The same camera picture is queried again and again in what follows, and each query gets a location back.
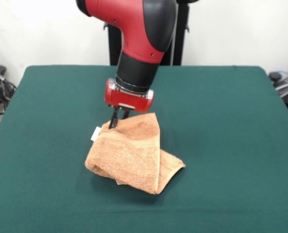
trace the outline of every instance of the brown towel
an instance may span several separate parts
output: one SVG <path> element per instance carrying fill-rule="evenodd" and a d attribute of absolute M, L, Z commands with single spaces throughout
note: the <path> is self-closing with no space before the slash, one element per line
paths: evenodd
<path fill-rule="evenodd" d="M 119 120 L 115 129 L 102 126 L 85 166 L 150 194 L 159 194 L 169 180 L 185 167 L 178 158 L 160 149 L 160 129 L 155 114 Z"/>

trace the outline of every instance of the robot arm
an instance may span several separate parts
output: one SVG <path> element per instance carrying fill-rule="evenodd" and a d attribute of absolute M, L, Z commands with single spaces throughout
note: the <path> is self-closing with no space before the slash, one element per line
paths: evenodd
<path fill-rule="evenodd" d="M 79 9 L 118 27 L 124 36 L 115 80 L 107 83 L 105 102 L 147 112 L 149 90 L 167 51 L 177 18 L 176 0 L 77 0 Z"/>

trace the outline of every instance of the green tablecloth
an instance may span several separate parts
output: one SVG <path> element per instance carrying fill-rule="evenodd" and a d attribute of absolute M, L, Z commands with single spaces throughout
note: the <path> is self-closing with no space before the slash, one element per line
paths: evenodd
<path fill-rule="evenodd" d="M 288 233 L 288 111 L 258 67 L 160 67 L 153 196 L 84 167 L 115 67 L 29 67 L 0 125 L 0 233 Z"/>

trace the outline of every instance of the black joint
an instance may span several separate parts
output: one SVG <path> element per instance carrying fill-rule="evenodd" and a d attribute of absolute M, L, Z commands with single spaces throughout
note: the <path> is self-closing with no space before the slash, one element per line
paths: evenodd
<path fill-rule="evenodd" d="M 89 17 L 91 16 L 87 11 L 85 0 L 76 0 L 76 3 L 81 12 Z"/>

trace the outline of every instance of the white label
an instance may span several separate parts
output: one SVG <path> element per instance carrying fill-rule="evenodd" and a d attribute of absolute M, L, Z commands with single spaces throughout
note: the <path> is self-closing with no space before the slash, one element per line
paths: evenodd
<path fill-rule="evenodd" d="M 100 127 L 96 127 L 94 134 L 91 137 L 91 141 L 96 141 L 97 138 L 99 137 L 99 133 L 101 132 L 101 128 Z"/>

